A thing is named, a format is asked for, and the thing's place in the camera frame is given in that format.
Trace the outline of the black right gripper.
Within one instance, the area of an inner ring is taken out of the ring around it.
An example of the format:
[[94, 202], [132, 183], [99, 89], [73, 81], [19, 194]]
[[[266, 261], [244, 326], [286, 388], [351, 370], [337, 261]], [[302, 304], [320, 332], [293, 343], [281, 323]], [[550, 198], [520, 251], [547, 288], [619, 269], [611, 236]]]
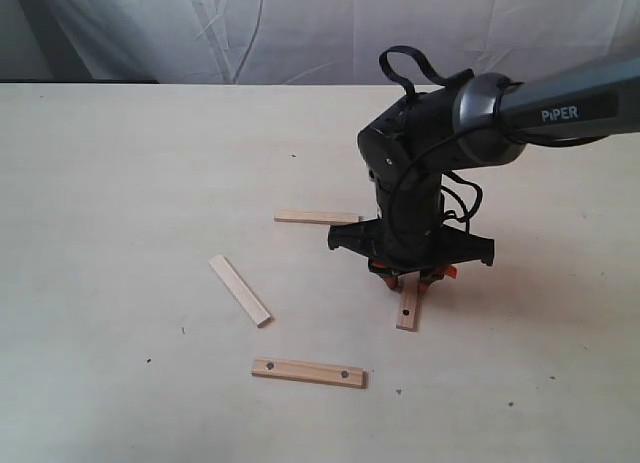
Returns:
[[446, 177], [476, 191], [471, 207], [462, 214], [444, 208], [445, 195], [453, 191], [442, 184], [440, 174], [424, 175], [409, 189], [393, 191], [389, 183], [373, 177], [377, 217], [346, 225], [333, 225], [327, 244], [368, 259], [369, 271], [382, 276], [391, 291], [400, 290], [399, 276], [419, 271], [418, 292], [444, 278], [457, 278], [459, 263], [494, 263], [495, 241], [470, 233], [470, 219], [479, 209], [483, 192], [479, 185], [453, 172]]

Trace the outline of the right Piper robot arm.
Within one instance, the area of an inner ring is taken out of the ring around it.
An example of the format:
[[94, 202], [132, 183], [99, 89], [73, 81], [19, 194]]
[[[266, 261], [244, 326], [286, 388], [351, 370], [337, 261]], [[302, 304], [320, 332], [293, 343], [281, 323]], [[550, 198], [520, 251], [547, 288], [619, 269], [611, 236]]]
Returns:
[[362, 129], [359, 152], [376, 193], [374, 219], [334, 225], [330, 249], [363, 256], [388, 288], [416, 273], [427, 288], [459, 263], [491, 265], [495, 243], [473, 235], [476, 205], [445, 206], [444, 179], [515, 161], [529, 145], [570, 148], [639, 129], [639, 61], [613, 57], [533, 81], [464, 70], [440, 75], [418, 49], [397, 45], [435, 85], [421, 92], [379, 56], [382, 73], [402, 87], [393, 105]]

